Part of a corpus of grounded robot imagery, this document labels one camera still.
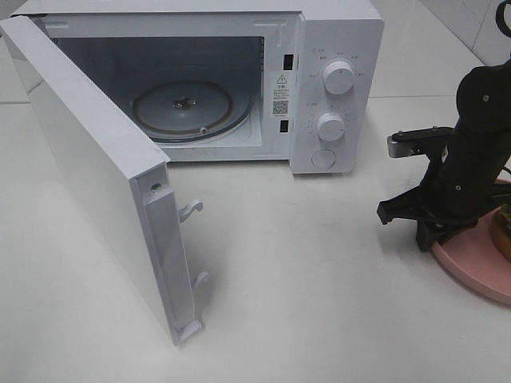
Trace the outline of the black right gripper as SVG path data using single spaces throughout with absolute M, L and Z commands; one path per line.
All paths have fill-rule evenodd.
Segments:
M 508 129 L 477 133 L 456 127 L 421 182 L 424 207 L 415 187 L 380 201 L 377 215 L 383 225 L 393 219 L 417 221 L 416 243 L 428 251 L 477 225 L 477 211 L 509 157 Z

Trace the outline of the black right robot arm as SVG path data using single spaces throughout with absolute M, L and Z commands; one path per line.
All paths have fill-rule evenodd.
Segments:
M 420 184 L 378 205 L 387 224 L 417 224 L 421 251 L 475 227 L 478 220 L 510 201 L 510 186 L 497 178 L 510 158 L 510 64 L 479 66 L 460 82 L 458 122 L 388 136 L 392 158 L 425 155 L 429 165 Z

